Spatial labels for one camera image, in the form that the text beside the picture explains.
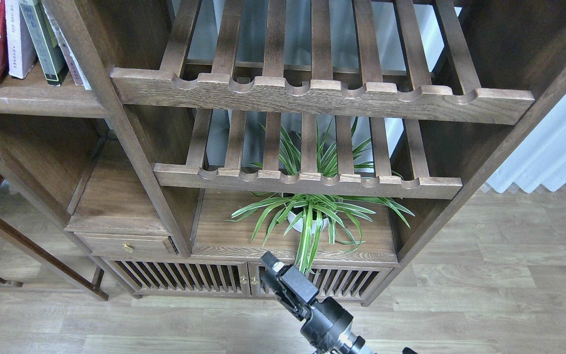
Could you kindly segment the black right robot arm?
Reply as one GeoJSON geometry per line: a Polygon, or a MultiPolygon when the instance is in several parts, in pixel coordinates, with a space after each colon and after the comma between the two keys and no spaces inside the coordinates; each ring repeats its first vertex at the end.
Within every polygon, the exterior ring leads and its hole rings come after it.
{"type": "Polygon", "coordinates": [[[334,298],[317,299],[319,290],[294,265],[285,265],[266,252],[260,258],[265,266],[261,276],[278,301],[297,320],[305,320],[300,332],[317,354],[371,354],[361,336],[352,332],[353,316],[334,298]]]}

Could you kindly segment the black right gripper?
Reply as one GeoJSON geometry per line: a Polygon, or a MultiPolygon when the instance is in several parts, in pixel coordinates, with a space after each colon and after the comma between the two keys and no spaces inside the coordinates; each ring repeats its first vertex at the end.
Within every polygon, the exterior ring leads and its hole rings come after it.
{"type": "Polygon", "coordinates": [[[270,251],[259,262],[274,276],[261,275],[261,294],[280,301],[298,320],[305,320],[301,333],[317,352],[354,352],[350,312],[330,296],[319,301],[317,287],[270,251]]]}

